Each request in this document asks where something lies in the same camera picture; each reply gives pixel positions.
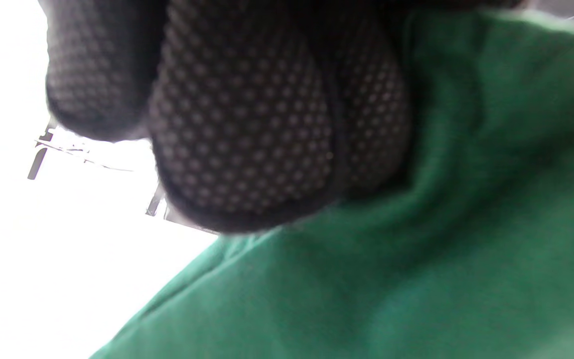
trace black glove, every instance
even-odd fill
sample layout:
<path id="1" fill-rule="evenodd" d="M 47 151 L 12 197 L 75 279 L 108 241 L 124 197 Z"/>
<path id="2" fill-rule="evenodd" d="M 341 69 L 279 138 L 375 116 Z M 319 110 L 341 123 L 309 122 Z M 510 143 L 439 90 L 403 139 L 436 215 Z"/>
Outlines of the black glove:
<path id="1" fill-rule="evenodd" d="M 201 227 L 293 222 L 399 173 L 410 100 L 382 1 L 39 0 L 62 125 L 149 137 Z"/>

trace green sleeve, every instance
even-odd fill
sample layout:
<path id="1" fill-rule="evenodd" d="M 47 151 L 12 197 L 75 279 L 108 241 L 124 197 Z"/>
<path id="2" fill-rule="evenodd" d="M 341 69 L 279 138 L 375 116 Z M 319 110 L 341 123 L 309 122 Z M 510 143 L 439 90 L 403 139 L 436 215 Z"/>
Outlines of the green sleeve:
<path id="1" fill-rule="evenodd" d="M 222 238 L 94 359 L 574 358 L 574 23 L 413 14 L 405 178 Z"/>

